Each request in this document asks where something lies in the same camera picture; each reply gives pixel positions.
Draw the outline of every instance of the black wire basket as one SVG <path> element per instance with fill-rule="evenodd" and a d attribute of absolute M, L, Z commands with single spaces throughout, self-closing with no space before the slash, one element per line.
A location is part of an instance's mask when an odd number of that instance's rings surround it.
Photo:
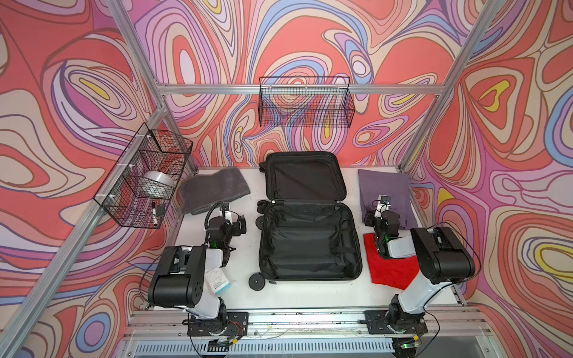
<path fill-rule="evenodd" d="M 350 128 L 355 107 L 345 76 L 259 78 L 262 127 Z"/>
<path fill-rule="evenodd" d="M 145 138 L 119 180 L 109 193 L 96 194 L 94 200 L 120 226 L 158 229 L 191 155 L 193 142 L 171 131 L 145 128 Z M 153 174 L 163 174 L 162 180 L 156 180 Z"/>

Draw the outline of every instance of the black wire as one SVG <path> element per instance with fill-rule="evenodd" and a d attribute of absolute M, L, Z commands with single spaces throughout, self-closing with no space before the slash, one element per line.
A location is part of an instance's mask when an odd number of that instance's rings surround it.
<path fill-rule="evenodd" d="M 211 208 L 209 209 L 209 212 L 207 212 L 207 216 L 205 216 L 205 222 L 204 222 L 205 243 L 207 243 L 207 241 L 209 241 L 209 232 L 207 231 L 207 227 L 209 226 L 209 218 L 211 217 L 213 210 L 215 210 L 215 208 L 218 207 L 219 205 L 221 205 L 221 209 L 223 209 L 223 217 L 225 217 L 225 206 L 223 205 L 223 202 L 214 203 L 213 206 L 211 206 Z"/>
<path fill-rule="evenodd" d="M 191 315 L 190 315 L 190 314 L 187 314 L 187 322 L 190 323 L 190 321 L 191 321 Z M 191 335 L 189 335 L 189 340 L 191 341 L 191 345 L 193 346 L 193 349 L 195 350 L 195 353 L 197 353 L 197 355 L 198 355 L 199 357 L 203 358 L 203 356 L 201 355 L 201 353 L 199 353 L 199 351 L 197 350 L 197 347 L 195 347 L 195 344 L 193 343 L 193 339 L 191 338 Z"/>
<path fill-rule="evenodd" d="M 382 215 L 382 212 L 380 210 L 378 210 L 378 205 L 374 206 L 374 203 L 375 202 L 381 202 L 381 201 L 382 201 L 381 199 L 376 199 L 376 200 L 372 200 L 372 203 L 371 203 L 371 205 L 374 207 L 374 212 L 379 212 L 380 215 Z"/>
<path fill-rule="evenodd" d="M 143 278 L 147 275 L 147 273 L 149 272 L 149 269 L 151 268 L 151 266 L 153 266 L 153 264 L 157 261 L 158 258 L 160 258 L 163 254 L 159 254 L 152 262 L 149 266 L 147 266 L 147 268 L 145 269 L 145 272 L 142 275 L 142 279 L 139 280 L 139 295 L 150 305 L 152 305 L 153 303 L 149 302 L 149 300 L 147 298 L 145 298 L 145 296 L 143 296 L 142 293 L 142 283 L 143 283 Z"/>
<path fill-rule="evenodd" d="M 457 234 L 462 238 L 462 240 L 464 240 L 464 242 L 466 243 L 466 245 L 468 245 L 469 248 L 472 250 L 473 254 L 474 254 L 474 255 L 476 256 L 476 258 L 477 258 L 477 262 L 480 264 L 480 268 L 478 269 L 478 271 L 477 271 L 473 276 L 471 276 L 471 277 L 469 277 L 469 278 L 466 278 L 465 280 L 462 280 L 461 282 L 459 282 L 459 284 L 463 284 L 464 282 L 468 282 L 469 280 L 472 280 L 472 279 L 476 278 L 476 277 L 481 273 L 481 269 L 482 269 L 482 267 L 483 267 L 483 265 L 482 265 L 482 263 L 481 263 L 481 258 L 480 258 L 480 256 L 479 256 L 479 255 L 477 254 L 477 252 L 474 250 L 473 246 L 469 244 L 468 240 L 466 240 L 466 238 L 462 235 L 462 233 L 461 233 L 458 229 L 456 229 L 455 227 L 453 227 L 453 226 L 452 226 L 449 222 L 447 222 L 447 221 L 440 221 L 440 222 L 438 222 L 437 224 L 435 224 L 435 225 L 433 225 L 433 226 L 427 227 L 426 230 L 427 230 L 427 229 L 432 229 L 432 228 L 434 228 L 434 227 L 438 227 L 438 225 L 440 225 L 440 224 L 448 224 L 450 229 L 452 229 L 452 230 L 454 230 L 455 232 L 457 232 Z"/>
<path fill-rule="evenodd" d="M 426 229 L 431 229 L 431 228 L 433 228 L 433 227 L 437 227 L 437 225 L 440 225 L 440 224 L 448 224 L 448 225 L 450 225 L 449 222 L 442 221 L 442 222 L 437 223 L 437 224 L 434 225 L 434 226 L 427 227 Z M 462 238 L 462 240 L 464 240 L 464 242 L 466 243 L 466 245 L 468 245 L 468 246 L 471 248 L 471 250 L 473 251 L 473 254 L 474 254 L 474 255 L 476 256 L 476 258 L 477 258 L 477 262 L 480 264 L 480 268 L 478 269 L 478 271 L 477 271 L 473 276 L 468 277 L 468 278 L 466 278 L 466 279 L 464 279 L 464 280 L 462 280 L 462 281 L 460 281 L 460 282 L 458 282 L 458 283 L 455 283 L 455 282 L 454 282 L 454 283 L 451 283 L 451 284 L 449 284 L 449 285 L 445 285 L 445 286 L 443 286 L 442 288 L 440 288 L 439 290 L 437 290 L 436 292 L 434 292 L 434 294 L 431 295 L 431 297 L 430 297 L 430 298 L 426 301 L 426 303 L 424 303 L 424 305 L 422 306 L 422 307 L 424 308 L 424 310 L 426 310 L 426 305 L 427 305 L 428 303 L 430 303 L 430 301 L 431 301 L 438 293 L 442 292 L 442 290 L 443 290 L 444 288 L 451 287 L 451 286 L 453 286 L 453 285 L 461 285 L 461 284 L 463 284 L 464 282 L 468 282 L 468 281 L 470 281 L 470 280 L 476 278 L 476 277 L 481 273 L 482 264 L 481 264 L 480 256 L 476 253 L 476 251 L 473 249 L 473 246 L 471 246 L 471 245 L 469 244 L 469 242 L 465 239 L 465 237 L 461 234 L 461 232 L 460 232 L 458 229 L 456 229 L 456 228 L 453 227 L 453 226 L 449 226 L 449 227 L 450 227 L 451 229 L 453 229 L 455 232 L 457 232 L 458 235 Z"/>
<path fill-rule="evenodd" d="M 441 327 L 440 327 L 440 325 L 439 325 L 438 319 L 437 319 L 433 314 L 431 314 L 430 312 L 426 311 L 426 308 L 425 308 L 425 307 L 424 307 L 424 312 L 426 312 L 427 314 L 429 314 L 429 315 L 431 315 L 432 317 L 434 317 L 435 322 L 438 324 L 438 332 L 435 333 L 435 335 L 431 338 L 431 340 L 428 342 L 428 344 L 426 344 L 426 346 L 425 346 L 418 354 L 416 354 L 416 355 L 414 356 L 414 358 L 420 357 L 420 355 L 421 355 L 422 353 L 424 353 L 424 351 L 426 350 L 426 348 L 428 348 L 428 346 L 429 346 L 429 345 L 434 341 L 434 339 L 438 336 L 439 330 L 441 329 Z"/>
<path fill-rule="evenodd" d="M 227 210 L 230 213 L 233 213 L 237 216 L 237 220 L 239 220 L 239 218 L 241 217 L 239 214 L 235 213 L 233 210 Z"/>

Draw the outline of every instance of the black suitcase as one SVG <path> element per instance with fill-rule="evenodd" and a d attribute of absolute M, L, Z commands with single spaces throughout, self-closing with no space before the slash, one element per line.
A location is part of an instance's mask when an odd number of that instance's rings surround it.
<path fill-rule="evenodd" d="M 360 243 L 346 186 L 329 152 L 280 152 L 261 163 L 273 201 L 259 218 L 261 274 L 272 281 L 354 280 Z"/>

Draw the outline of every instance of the purple cloth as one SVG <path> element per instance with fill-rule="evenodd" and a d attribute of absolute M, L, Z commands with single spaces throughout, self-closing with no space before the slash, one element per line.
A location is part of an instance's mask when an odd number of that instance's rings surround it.
<path fill-rule="evenodd" d="M 400 215 L 400 229 L 410 230 L 418 227 L 410 203 L 410 176 L 408 174 L 358 169 L 358 185 L 360 185 L 362 222 L 364 222 L 367 211 L 376 209 L 377 202 L 373 203 L 373 201 L 378 200 L 378 195 L 386 195 L 390 197 L 390 210 Z"/>

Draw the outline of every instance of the psychedelic wall pattern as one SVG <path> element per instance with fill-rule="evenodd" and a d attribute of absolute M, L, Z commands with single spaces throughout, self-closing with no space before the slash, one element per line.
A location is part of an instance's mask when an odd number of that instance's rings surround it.
<path fill-rule="evenodd" d="M 481 8 L 470 0 L 166 0 L 130 5 L 129 14 L 163 83 L 345 75 L 354 84 L 440 84 Z M 207 167 L 256 166 L 284 150 L 330 151 L 341 165 L 398 164 L 432 99 L 355 96 L 350 129 L 300 129 L 260 128 L 258 96 L 166 97 Z"/>
<path fill-rule="evenodd" d="M 283 128 L 259 125 L 258 95 L 197 97 L 204 99 L 173 95 L 168 103 L 183 135 L 197 144 L 194 161 L 204 167 L 257 166 L 284 151 L 328 151 L 340 165 L 395 165 L 434 98 L 357 95 L 361 108 L 350 128 Z"/>
<path fill-rule="evenodd" d="M 484 263 L 465 297 L 510 357 L 573 357 L 573 6 L 508 1 L 411 165 Z"/>
<path fill-rule="evenodd" d="M 0 329 L 154 108 L 101 1 L 0 1 Z M 19 357 L 111 355 L 177 207 L 160 230 L 105 217 Z"/>

